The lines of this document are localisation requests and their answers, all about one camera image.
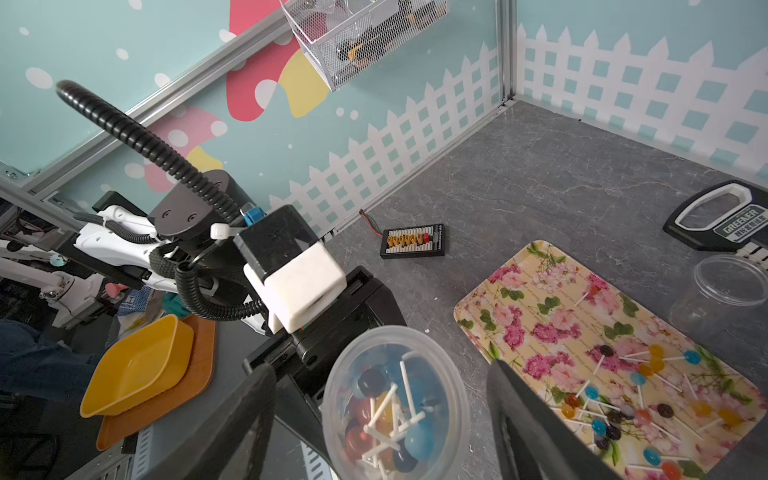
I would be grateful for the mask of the clear plastic candy jar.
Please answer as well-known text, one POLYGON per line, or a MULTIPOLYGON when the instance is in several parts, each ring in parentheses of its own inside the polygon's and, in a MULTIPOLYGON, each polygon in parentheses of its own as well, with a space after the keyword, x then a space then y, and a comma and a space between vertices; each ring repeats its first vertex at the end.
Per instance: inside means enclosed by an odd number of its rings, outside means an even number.
POLYGON ((668 321, 690 339, 709 343, 767 302, 767 270, 745 258, 718 254, 700 261, 670 309, 668 321))

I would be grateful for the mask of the yellow plastic scoop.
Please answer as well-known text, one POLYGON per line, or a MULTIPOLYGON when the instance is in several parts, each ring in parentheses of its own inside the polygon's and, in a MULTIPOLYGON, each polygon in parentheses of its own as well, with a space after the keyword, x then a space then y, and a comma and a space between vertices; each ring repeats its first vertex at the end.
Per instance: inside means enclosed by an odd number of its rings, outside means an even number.
POLYGON ((94 371, 80 416, 120 415, 173 388, 186 374, 194 337, 192 327, 168 315, 116 342, 94 371))

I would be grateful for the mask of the small black connector board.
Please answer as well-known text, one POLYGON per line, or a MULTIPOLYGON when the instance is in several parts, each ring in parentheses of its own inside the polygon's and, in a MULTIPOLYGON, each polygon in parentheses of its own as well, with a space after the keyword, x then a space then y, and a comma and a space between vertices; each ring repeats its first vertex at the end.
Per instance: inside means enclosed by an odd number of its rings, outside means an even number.
POLYGON ((384 260, 444 256, 447 229, 444 223, 383 231, 379 256, 384 260))

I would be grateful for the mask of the orange flat tray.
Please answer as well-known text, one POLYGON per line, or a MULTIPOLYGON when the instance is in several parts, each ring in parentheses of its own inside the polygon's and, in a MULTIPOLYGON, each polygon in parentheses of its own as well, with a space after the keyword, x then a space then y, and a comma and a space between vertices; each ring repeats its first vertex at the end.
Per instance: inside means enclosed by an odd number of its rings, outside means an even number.
POLYGON ((216 324, 165 316, 118 341, 102 357, 80 406, 100 416, 106 451, 205 391, 213 377, 216 324))

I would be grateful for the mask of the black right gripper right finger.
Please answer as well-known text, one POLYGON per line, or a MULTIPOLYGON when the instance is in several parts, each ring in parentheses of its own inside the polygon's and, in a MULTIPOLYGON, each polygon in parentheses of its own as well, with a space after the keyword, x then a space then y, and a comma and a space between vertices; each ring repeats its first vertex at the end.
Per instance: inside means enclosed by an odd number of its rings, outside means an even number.
POLYGON ((616 479, 506 363, 495 360, 487 404, 504 479, 616 479))

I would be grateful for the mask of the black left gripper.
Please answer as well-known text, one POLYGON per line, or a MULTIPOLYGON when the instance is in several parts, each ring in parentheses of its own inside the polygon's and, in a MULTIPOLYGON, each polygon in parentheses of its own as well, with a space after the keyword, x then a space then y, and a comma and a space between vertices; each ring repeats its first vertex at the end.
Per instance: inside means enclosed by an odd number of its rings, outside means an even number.
POLYGON ((318 420, 316 399, 342 351, 373 328, 406 324, 391 290, 366 268, 354 268, 346 280, 339 297, 308 327, 268 336, 244 360, 247 372, 263 363, 275 370, 279 420, 318 420))

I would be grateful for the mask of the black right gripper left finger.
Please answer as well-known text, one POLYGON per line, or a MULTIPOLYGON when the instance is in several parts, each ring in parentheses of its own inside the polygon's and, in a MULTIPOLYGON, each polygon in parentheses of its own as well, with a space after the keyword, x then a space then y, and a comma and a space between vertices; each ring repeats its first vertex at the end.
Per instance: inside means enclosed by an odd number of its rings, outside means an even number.
POLYGON ((276 372, 258 366, 221 406, 146 479, 217 479, 251 434, 244 477, 261 476, 274 423, 276 372))

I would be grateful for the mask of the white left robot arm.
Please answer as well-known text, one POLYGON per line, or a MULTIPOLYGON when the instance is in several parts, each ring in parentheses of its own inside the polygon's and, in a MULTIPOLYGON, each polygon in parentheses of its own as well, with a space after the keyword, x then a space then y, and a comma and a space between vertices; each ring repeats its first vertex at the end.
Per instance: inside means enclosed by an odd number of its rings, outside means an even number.
POLYGON ((71 80, 58 97, 175 182, 148 215, 103 202, 83 216, 76 248, 172 286, 206 320, 265 324, 245 359, 271 365, 305 397, 319 396, 342 350, 380 326, 402 325, 391 293, 366 269, 344 272, 291 206, 263 212, 223 170, 203 172, 166 141, 71 80))

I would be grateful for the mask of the floral rectangular tray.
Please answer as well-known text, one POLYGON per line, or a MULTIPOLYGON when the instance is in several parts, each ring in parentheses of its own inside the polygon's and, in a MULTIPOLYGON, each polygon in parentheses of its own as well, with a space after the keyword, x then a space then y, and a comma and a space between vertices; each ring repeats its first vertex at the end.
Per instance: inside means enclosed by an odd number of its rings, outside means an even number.
POLYGON ((625 479, 701 479, 767 412, 752 382, 543 240, 454 318, 625 479))

